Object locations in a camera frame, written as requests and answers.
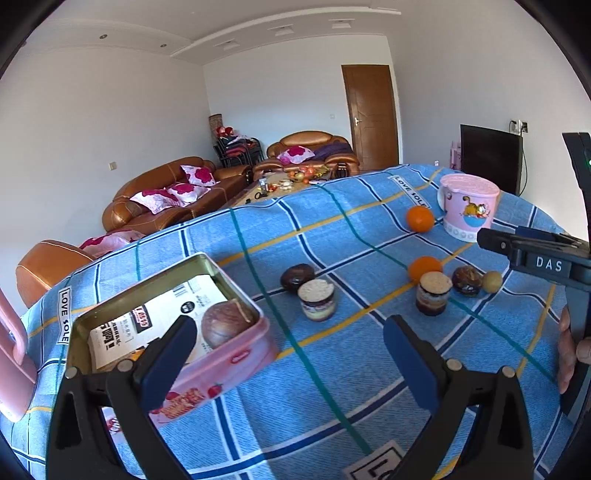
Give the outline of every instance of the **wall socket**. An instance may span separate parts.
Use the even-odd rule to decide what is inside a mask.
[[[522,122],[521,120],[511,120],[511,123],[509,124],[509,132],[515,135],[529,133],[527,122]]]

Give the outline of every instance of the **blue bowl picture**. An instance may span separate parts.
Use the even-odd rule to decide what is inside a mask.
[[[478,218],[472,216],[465,216],[464,221],[466,222],[467,226],[471,226],[473,228],[481,227],[485,224],[486,218]]]

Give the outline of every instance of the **black round logo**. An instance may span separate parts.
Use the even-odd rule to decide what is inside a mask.
[[[181,312],[191,313],[195,309],[195,304],[192,301],[186,301],[181,305]]]

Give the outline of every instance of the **orange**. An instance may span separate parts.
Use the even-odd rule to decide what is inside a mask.
[[[417,205],[407,212],[407,224],[413,232],[425,233],[435,225],[435,217],[427,207]]]
[[[408,267],[408,276],[416,284],[419,283],[425,273],[429,272],[443,272],[443,265],[437,258],[420,257]]]

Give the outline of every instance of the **human hand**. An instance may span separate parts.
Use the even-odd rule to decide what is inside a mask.
[[[560,337],[558,339],[558,391],[566,392],[569,382],[573,378],[574,366],[579,362],[591,365],[591,337],[584,338],[578,345],[574,344],[570,333],[570,313],[566,306],[560,315]]]

